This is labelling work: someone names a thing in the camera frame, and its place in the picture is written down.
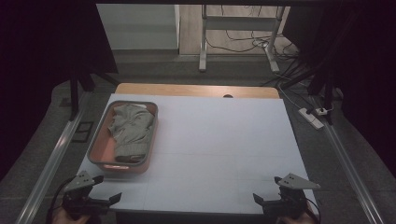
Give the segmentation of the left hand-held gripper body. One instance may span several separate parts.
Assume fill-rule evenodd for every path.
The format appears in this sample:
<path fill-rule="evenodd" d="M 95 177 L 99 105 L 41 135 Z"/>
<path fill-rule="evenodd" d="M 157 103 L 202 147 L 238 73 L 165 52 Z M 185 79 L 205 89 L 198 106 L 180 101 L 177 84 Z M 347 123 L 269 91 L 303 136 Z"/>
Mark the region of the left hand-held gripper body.
<path fill-rule="evenodd" d="M 79 219 L 81 216 L 90 216 L 98 219 L 99 216 L 107 214 L 109 202 L 106 200 L 97 200 L 89 196 L 94 184 L 91 177 L 86 171 L 77 174 L 69 184 L 64 188 L 63 209 L 73 219 Z"/>

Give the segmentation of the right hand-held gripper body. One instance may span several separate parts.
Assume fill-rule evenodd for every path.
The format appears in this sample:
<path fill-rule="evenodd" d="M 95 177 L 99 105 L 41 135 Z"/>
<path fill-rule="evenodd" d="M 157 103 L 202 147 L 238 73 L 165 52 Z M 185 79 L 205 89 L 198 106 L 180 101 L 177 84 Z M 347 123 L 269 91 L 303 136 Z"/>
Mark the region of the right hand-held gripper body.
<path fill-rule="evenodd" d="M 321 220 L 321 214 L 315 215 L 309 208 L 309 200 L 304 194 L 305 189 L 319 189 L 320 185 L 289 173 L 279 181 L 279 196 L 277 201 L 264 201 L 263 214 L 267 217 L 298 218 L 302 214 Z"/>

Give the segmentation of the orange plastic basin grey rim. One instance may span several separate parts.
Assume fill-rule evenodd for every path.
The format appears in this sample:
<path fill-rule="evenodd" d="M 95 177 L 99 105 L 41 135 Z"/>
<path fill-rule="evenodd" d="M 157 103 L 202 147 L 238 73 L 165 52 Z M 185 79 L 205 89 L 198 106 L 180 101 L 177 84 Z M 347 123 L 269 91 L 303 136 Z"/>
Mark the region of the orange plastic basin grey rim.
<path fill-rule="evenodd" d="M 116 141 L 108 129 L 108 126 L 112 123 L 113 116 L 115 115 L 114 108 L 116 106 L 126 104 L 144 107 L 154 116 L 152 136 L 148 143 L 148 153 L 143 160 L 135 163 L 115 161 L 114 148 Z M 87 152 L 88 160 L 103 171 L 134 174 L 142 174 L 146 172 L 149 168 L 151 154 L 153 151 L 154 139 L 158 126 L 158 112 L 158 106 L 152 102 L 117 100 L 109 103 L 106 106 L 104 115 L 100 120 L 99 126 Z"/>

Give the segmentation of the grey knitted sweater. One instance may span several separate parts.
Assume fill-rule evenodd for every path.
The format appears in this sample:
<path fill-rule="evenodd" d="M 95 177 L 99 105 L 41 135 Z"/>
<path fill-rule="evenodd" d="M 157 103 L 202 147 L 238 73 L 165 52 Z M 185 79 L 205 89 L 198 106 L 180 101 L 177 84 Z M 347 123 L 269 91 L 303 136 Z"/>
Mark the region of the grey knitted sweater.
<path fill-rule="evenodd" d="M 133 104 L 116 106 L 114 112 L 108 129 L 116 141 L 115 161 L 143 160 L 149 151 L 154 116 L 146 108 Z"/>

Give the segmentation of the person's right hand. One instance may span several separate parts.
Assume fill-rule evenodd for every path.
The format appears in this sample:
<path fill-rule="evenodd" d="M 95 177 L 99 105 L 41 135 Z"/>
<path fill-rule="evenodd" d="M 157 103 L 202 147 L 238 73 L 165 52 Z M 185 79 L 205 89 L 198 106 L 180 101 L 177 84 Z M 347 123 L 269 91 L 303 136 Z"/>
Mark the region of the person's right hand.
<path fill-rule="evenodd" d="M 280 220 L 284 224 L 319 224 L 317 218 L 311 217 L 308 214 L 302 214 L 298 218 L 281 217 Z"/>

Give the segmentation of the person's left hand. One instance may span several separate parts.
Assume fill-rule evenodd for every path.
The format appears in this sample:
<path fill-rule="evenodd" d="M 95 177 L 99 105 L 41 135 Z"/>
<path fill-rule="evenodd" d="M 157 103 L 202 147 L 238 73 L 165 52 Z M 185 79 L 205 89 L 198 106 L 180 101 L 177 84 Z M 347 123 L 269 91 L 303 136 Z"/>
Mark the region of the person's left hand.
<path fill-rule="evenodd" d="M 73 219 L 63 208 L 60 208 L 52 216 L 51 224 L 86 224 L 89 219 L 90 216 L 81 216 L 79 219 Z"/>

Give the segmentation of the black floor outlet cover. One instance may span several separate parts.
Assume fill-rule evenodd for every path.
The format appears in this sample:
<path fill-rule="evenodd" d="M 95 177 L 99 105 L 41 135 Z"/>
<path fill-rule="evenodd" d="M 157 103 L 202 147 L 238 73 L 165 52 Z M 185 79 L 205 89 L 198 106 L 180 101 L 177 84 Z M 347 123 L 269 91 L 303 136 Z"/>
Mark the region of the black floor outlet cover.
<path fill-rule="evenodd" d="M 92 121 L 81 121 L 72 137 L 73 143 L 86 143 L 92 132 Z"/>

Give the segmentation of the white table cover sheet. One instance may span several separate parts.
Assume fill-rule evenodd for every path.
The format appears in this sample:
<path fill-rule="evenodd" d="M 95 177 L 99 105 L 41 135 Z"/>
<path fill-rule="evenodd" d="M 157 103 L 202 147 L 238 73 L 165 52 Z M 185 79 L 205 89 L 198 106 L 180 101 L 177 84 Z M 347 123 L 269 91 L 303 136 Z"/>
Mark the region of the white table cover sheet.
<path fill-rule="evenodd" d="M 104 174 L 91 196 L 120 194 L 117 210 L 259 214 L 276 177 L 306 177 L 280 99 L 135 95 L 159 107 L 153 152 L 141 175 Z"/>

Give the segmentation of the white power strip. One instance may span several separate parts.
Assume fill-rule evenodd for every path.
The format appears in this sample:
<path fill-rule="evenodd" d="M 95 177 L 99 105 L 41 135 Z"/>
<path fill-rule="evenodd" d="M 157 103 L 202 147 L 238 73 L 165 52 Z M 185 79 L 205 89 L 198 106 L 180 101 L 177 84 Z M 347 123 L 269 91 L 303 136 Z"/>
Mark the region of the white power strip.
<path fill-rule="evenodd" d="M 301 108 L 298 110 L 299 114 L 316 130 L 320 130 L 324 127 L 323 123 L 317 119 L 312 113 L 309 113 L 306 108 Z"/>

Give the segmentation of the black stand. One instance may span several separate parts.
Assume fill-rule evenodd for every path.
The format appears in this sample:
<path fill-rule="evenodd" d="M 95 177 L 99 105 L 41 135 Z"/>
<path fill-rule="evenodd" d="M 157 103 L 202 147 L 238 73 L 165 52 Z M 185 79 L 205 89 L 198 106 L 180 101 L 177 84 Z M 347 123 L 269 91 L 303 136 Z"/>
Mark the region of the black stand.
<path fill-rule="evenodd" d="M 95 68 L 93 65 L 85 63 L 83 65 L 79 65 L 73 67 L 69 71 L 70 74 L 70 97 L 71 97 L 71 116 L 70 121 L 73 121 L 79 112 L 79 98 L 78 98 L 78 85 L 81 85 L 84 91 L 93 91 L 95 88 L 95 84 L 91 77 L 91 74 L 95 74 L 99 76 L 101 79 L 113 84 L 114 86 L 118 86 L 120 83 L 111 75 L 108 75 L 106 72 L 100 71 L 98 68 Z"/>
<path fill-rule="evenodd" d="M 286 90 L 309 77 L 312 77 L 313 79 L 307 87 L 307 92 L 309 95 L 318 95 L 321 90 L 324 90 L 324 108 L 328 110 L 328 113 L 325 115 L 325 119 L 330 125 L 332 125 L 333 70 L 329 65 L 320 63 L 319 65 L 302 72 L 292 80 L 280 84 L 277 88 L 279 90 Z"/>

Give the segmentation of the black curtain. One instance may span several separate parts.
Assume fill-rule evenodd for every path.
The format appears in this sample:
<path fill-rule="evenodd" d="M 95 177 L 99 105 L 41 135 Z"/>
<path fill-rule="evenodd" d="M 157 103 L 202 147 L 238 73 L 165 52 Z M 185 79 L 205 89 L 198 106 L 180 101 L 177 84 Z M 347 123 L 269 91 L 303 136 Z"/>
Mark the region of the black curtain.
<path fill-rule="evenodd" d="M 96 0 L 0 0 L 0 180 L 27 146 L 52 90 L 116 73 Z"/>
<path fill-rule="evenodd" d="M 396 0 L 335 0 L 292 7 L 283 35 L 312 67 L 358 14 L 327 67 L 343 93 L 342 110 L 396 177 Z"/>

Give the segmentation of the white cabinet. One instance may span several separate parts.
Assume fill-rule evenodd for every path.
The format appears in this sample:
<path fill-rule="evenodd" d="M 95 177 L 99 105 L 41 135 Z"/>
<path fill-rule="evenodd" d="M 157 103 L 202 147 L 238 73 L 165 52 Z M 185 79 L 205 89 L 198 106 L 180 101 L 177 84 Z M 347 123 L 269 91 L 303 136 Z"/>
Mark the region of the white cabinet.
<path fill-rule="evenodd" d="M 96 5 L 112 49 L 178 49 L 179 5 Z"/>

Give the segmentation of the aluminium rail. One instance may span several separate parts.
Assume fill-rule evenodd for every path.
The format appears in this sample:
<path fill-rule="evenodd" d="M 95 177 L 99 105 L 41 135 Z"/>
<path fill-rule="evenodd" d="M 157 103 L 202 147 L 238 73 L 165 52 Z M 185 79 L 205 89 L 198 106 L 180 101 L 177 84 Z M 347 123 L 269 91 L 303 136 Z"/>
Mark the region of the aluminium rail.
<path fill-rule="evenodd" d="M 330 113 L 322 115 L 322 123 L 332 148 L 346 174 L 348 182 L 355 191 L 361 208 L 371 224 L 386 224 L 385 219 L 381 215 L 377 204 L 375 203 L 370 191 L 363 182 L 352 160 L 349 158 L 345 145 L 342 143 L 338 133 L 333 127 Z"/>
<path fill-rule="evenodd" d="M 63 159 L 64 153 L 71 142 L 72 135 L 77 129 L 91 97 L 92 93 L 88 91 L 84 91 L 81 94 L 78 100 L 79 111 L 73 120 L 70 120 L 66 123 L 62 134 L 60 135 L 54 149 L 52 150 L 43 171 L 35 182 L 35 186 L 33 187 L 33 190 L 20 214 L 18 215 L 15 224 L 31 224 L 33 222 L 40 204 L 43 202 L 45 194 L 50 187 L 50 183 Z"/>

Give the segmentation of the white metal desk frame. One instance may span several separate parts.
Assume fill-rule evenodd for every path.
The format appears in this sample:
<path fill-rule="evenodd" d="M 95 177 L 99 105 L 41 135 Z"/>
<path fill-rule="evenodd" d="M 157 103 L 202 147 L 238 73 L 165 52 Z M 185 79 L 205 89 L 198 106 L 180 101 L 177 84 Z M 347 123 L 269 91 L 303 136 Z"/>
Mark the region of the white metal desk frame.
<path fill-rule="evenodd" d="M 207 14 L 207 5 L 202 5 L 202 40 L 200 47 L 199 70 L 206 70 L 206 32 L 208 30 L 223 31 L 262 31 L 270 32 L 270 40 L 264 47 L 265 54 L 274 73 L 279 72 L 279 67 L 273 54 L 273 47 L 276 36 L 283 19 L 285 8 L 279 7 L 273 18 L 261 17 L 227 17 L 227 16 L 209 16 Z"/>

